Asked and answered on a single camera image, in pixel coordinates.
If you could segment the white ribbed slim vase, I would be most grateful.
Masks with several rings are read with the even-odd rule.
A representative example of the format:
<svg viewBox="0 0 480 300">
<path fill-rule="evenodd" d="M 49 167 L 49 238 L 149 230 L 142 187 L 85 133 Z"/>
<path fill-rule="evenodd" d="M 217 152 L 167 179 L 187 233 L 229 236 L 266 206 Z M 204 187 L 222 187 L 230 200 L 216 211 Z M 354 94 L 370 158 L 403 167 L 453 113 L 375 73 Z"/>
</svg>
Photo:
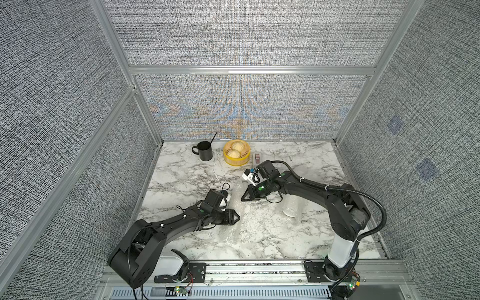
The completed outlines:
<svg viewBox="0 0 480 300">
<path fill-rule="evenodd" d="M 240 248 L 248 240 L 248 222 L 242 214 L 239 215 L 241 219 L 235 225 L 221 228 L 222 240 L 233 248 Z"/>
</svg>

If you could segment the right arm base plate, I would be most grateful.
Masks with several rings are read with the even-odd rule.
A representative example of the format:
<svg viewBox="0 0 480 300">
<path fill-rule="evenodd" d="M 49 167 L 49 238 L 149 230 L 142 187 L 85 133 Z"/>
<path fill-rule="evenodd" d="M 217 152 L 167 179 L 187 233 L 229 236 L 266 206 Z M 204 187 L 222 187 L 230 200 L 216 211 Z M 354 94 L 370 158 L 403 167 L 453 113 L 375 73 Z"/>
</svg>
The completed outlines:
<svg viewBox="0 0 480 300">
<path fill-rule="evenodd" d="M 338 267 L 330 262 L 305 260 L 303 266 L 309 283 L 333 283 L 339 280 Z"/>
</svg>

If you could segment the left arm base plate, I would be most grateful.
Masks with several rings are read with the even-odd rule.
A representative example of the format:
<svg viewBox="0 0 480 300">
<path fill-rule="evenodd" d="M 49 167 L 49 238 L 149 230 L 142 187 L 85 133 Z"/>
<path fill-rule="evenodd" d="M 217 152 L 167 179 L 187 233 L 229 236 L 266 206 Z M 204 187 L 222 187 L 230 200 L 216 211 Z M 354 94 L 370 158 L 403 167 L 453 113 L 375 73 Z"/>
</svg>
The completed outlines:
<svg viewBox="0 0 480 300">
<path fill-rule="evenodd" d="M 154 277 L 155 283 L 180 284 L 204 283 L 206 276 L 206 263 L 190 262 L 188 265 L 181 266 L 174 275 L 158 275 Z"/>
</svg>

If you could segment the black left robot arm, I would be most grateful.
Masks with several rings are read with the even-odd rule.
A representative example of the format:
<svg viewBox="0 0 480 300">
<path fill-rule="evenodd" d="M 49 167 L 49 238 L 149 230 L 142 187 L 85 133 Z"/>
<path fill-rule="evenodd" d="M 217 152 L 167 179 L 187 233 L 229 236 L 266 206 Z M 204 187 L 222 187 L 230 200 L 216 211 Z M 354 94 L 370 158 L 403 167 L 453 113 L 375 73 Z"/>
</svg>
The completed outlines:
<svg viewBox="0 0 480 300">
<path fill-rule="evenodd" d="M 107 265 L 132 288 L 140 288 L 150 277 L 169 276 L 177 282 L 188 277 L 190 260 L 173 249 L 174 256 L 161 256 L 163 248 L 175 239 L 216 226 L 233 226 L 240 215 L 228 209 L 230 195 L 211 189 L 204 200 L 176 216 L 156 222 L 135 221 L 112 250 Z"/>
</svg>

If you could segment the white ribbed wide vase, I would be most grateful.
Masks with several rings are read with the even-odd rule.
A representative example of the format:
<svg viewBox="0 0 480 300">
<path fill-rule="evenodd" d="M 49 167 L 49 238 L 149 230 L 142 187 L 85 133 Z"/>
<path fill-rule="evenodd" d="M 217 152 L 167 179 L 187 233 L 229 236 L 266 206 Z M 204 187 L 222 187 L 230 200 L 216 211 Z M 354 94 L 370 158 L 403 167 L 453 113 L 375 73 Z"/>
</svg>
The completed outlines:
<svg viewBox="0 0 480 300">
<path fill-rule="evenodd" d="M 302 218 L 306 200 L 299 196 L 285 194 L 282 200 L 282 212 L 285 216 L 299 221 Z"/>
</svg>

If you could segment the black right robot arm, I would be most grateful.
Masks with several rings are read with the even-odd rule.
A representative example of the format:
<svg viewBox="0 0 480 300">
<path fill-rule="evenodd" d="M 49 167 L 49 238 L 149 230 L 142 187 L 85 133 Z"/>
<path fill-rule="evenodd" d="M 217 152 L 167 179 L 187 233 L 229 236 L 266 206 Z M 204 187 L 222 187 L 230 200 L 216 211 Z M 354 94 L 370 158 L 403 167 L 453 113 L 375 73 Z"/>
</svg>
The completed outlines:
<svg viewBox="0 0 480 300">
<path fill-rule="evenodd" d="M 254 169 L 247 169 L 242 178 L 249 181 L 249 185 L 241 201 L 259 201 L 272 193 L 279 193 L 297 196 L 325 208 L 334 231 L 331 249 L 323 264 L 325 276 L 332 282 L 339 281 L 353 270 L 351 260 L 355 257 L 359 236 L 371 213 L 349 185 L 322 186 L 300 177 L 290 167 L 279 171 L 270 160 Z"/>
</svg>

